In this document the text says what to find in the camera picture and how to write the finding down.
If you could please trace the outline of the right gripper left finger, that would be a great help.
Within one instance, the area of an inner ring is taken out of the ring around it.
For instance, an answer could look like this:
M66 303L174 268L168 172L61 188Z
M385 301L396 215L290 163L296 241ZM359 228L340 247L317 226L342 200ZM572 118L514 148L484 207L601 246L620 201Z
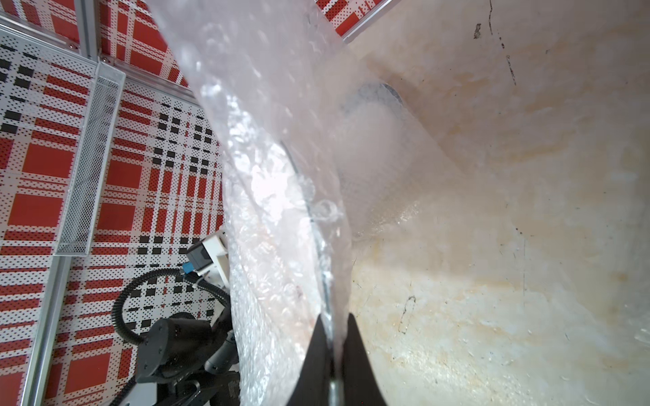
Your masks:
M328 405L333 355L321 316L315 324L296 387L287 406Z

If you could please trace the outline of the orange pattern dinner plate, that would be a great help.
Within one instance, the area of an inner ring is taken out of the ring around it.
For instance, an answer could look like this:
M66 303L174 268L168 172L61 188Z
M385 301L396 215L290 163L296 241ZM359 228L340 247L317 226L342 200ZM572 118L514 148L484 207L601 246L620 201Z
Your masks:
M224 202L241 402L285 405L322 305L302 178L273 142L232 138L227 155Z

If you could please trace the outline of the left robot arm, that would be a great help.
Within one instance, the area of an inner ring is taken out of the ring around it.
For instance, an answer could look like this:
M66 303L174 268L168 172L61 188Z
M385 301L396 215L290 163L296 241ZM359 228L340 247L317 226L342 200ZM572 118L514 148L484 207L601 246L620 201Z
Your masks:
M125 303L142 284L162 277L180 277L185 283L213 296L223 309L215 322L198 320L180 312L154 323L140 335L127 327ZM156 385L157 405L239 405L240 373L233 330L230 295L191 272L161 268L134 278L113 303L113 328L137 347L135 374L111 401L133 405L127 397L138 384Z

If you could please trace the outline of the bubble wrap of orange plate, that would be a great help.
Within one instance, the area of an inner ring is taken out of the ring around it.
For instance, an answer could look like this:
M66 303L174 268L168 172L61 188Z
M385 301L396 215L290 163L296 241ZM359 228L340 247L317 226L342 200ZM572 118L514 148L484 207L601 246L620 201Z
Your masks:
M353 245L460 173L313 1L152 1L223 149L242 400L382 404Z

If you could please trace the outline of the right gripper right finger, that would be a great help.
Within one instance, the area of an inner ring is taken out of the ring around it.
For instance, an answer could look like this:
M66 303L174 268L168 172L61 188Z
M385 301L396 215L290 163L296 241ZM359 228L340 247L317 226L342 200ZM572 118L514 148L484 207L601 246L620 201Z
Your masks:
M343 346L342 376L345 405L387 405L373 374L355 316L351 313Z

